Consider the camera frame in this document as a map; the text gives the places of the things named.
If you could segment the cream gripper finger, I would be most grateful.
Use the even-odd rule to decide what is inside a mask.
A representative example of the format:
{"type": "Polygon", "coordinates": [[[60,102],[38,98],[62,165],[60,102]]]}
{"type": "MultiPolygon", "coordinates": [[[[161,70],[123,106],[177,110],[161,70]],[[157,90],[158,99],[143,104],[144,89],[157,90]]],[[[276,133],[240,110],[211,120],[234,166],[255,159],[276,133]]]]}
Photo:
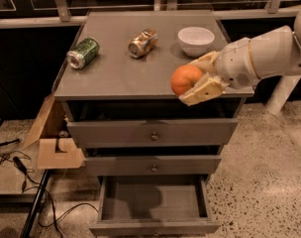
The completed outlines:
{"type": "Polygon", "coordinates": [[[193,60],[191,64],[201,69],[204,73],[216,74],[215,61],[219,54],[219,52],[212,51],[193,60]]]}
{"type": "Polygon", "coordinates": [[[229,83],[220,76],[206,72],[192,88],[178,98],[184,104],[192,106],[221,96],[228,86],[229,83]]]}

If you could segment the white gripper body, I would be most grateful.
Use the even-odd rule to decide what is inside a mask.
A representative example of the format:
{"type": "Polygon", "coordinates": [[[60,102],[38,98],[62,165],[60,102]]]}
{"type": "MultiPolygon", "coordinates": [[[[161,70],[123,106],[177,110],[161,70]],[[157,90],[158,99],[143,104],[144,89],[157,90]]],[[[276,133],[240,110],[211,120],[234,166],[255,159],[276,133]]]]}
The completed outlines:
{"type": "Polygon", "coordinates": [[[259,77],[251,64],[251,40],[242,38],[227,44],[215,60],[215,69],[234,89],[257,85],[259,77]]]}

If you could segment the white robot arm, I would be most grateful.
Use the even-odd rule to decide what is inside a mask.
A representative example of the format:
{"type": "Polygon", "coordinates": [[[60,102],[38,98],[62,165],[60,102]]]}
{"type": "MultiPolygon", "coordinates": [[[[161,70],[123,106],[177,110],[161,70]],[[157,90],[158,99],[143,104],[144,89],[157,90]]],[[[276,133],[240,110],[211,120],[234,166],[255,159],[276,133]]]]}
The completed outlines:
{"type": "Polygon", "coordinates": [[[191,106],[222,95],[226,88],[255,86],[273,76],[301,75],[301,10],[292,28],[283,26],[242,38],[191,62],[203,75],[179,100],[191,106]]]}

